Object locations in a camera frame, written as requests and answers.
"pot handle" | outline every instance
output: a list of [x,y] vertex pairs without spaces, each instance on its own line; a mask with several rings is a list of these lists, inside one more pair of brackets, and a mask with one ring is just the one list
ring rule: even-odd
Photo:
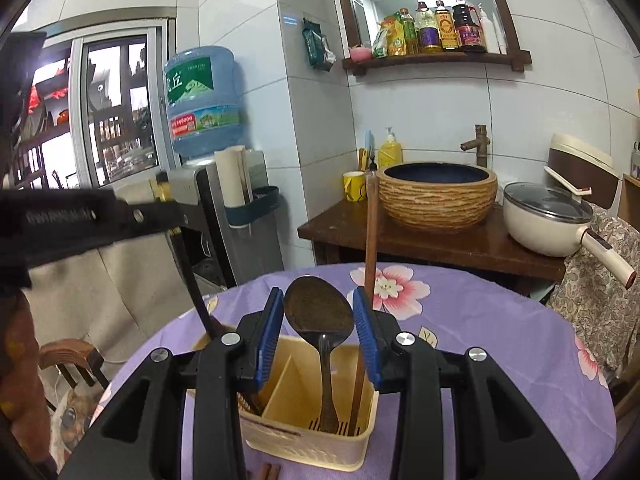
[[613,250],[607,241],[589,227],[578,229],[582,246],[599,259],[607,269],[629,290],[636,280],[637,273],[625,259]]
[[571,182],[565,179],[564,176],[552,170],[550,167],[545,166],[545,171],[554,179],[556,179],[560,184],[562,184],[565,188],[567,188],[569,192],[571,192],[571,198],[573,198],[576,202],[580,202],[583,196],[589,196],[591,194],[590,187],[583,187],[582,189],[578,189]]

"white bottle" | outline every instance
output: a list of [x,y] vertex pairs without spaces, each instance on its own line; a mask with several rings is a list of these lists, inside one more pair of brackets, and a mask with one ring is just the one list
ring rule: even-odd
[[500,54],[507,54],[507,40],[504,38],[504,31],[500,26],[500,20],[498,19],[498,16],[495,15],[495,12],[492,18],[494,19],[495,35],[498,37],[498,48],[500,49]]
[[489,17],[484,12],[484,9],[480,7],[480,26],[484,32],[484,46],[489,54],[500,54],[500,47],[498,46],[498,36],[495,33],[495,27]]

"vessel sink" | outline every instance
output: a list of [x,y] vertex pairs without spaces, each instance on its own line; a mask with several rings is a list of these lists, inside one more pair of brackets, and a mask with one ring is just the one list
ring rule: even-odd
[[380,202],[391,218],[415,229],[455,233],[489,214],[496,174],[468,164],[408,162],[378,170]]

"cream plastic utensil holder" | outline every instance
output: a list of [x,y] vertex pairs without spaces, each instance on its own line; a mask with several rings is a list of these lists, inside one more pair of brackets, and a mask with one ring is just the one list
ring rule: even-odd
[[320,358],[300,338],[280,336],[271,377],[260,392],[266,403],[262,416],[240,411],[242,437],[265,453],[303,464],[356,471],[364,463],[373,431],[378,393],[365,381],[356,435],[346,436],[359,346],[340,345],[331,354],[334,405],[340,420],[338,434],[321,433],[318,426],[322,384]]

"purple tablecloth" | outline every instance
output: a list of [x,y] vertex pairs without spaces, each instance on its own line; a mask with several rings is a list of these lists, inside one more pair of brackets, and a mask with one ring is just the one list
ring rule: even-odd
[[[214,314],[225,324],[237,324],[244,314],[264,307],[271,287],[286,290],[298,276],[311,274],[330,282],[348,299],[364,281],[358,264],[315,267],[263,276],[217,297]],[[428,336],[438,349],[464,353],[485,348],[533,405],[571,459],[582,480],[591,480],[613,454],[616,420],[609,391],[591,370],[588,350],[574,329],[553,310],[467,272],[439,267],[380,264],[375,308],[394,314],[402,329]],[[282,333],[296,335],[284,320]],[[194,310],[173,320],[133,354],[113,380],[105,405],[154,348],[174,354],[189,352],[204,335]],[[357,343],[354,333],[348,342]],[[247,445],[247,468],[262,462],[282,464],[281,480],[387,480],[390,473],[399,397],[381,396],[375,429],[365,463],[353,473],[305,466],[257,452]],[[453,479],[453,415],[443,390],[445,478]],[[182,446],[182,478],[191,480],[193,399],[188,396]]]

